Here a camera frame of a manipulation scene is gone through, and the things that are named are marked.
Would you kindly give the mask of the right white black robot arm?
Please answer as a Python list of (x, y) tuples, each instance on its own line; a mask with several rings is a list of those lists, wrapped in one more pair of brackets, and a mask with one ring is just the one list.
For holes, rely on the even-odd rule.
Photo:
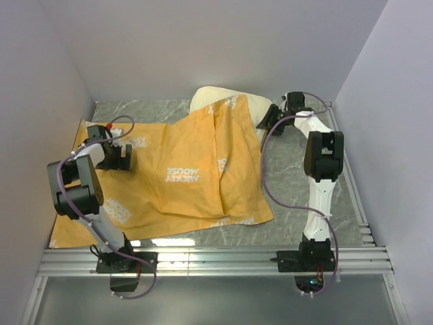
[(332, 195), (344, 166), (344, 134), (327, 127), (318, 113), (305, 105), (308, 94), (288, 92), (280, 105), (270, 105), (258, 129), (265, 130), (262, 153), (273, 135), (282, 135), (293, 126), (306, 138), (304, 173), (309, 181), (307, 221), (297, 251), (280, 251), (277, 262), (281, 271), (330, 272), (338, 262), (338, 241), (329, 224)]

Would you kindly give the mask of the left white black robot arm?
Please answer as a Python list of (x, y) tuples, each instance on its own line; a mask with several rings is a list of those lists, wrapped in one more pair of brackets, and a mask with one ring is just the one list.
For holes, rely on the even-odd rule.
[(54, 208), (58, 215), (76, 220), (97, 240), (90, 247), (102, 265), (115, 272), (129, 272), (137, 266), (127, 236), (103, 208), (104, 195), (96, 170), (130, 171), (132, 145), (119, 139), (122, 129), (112, 123), (87, 127), (87, 139), (64, 160), (47, 165)]

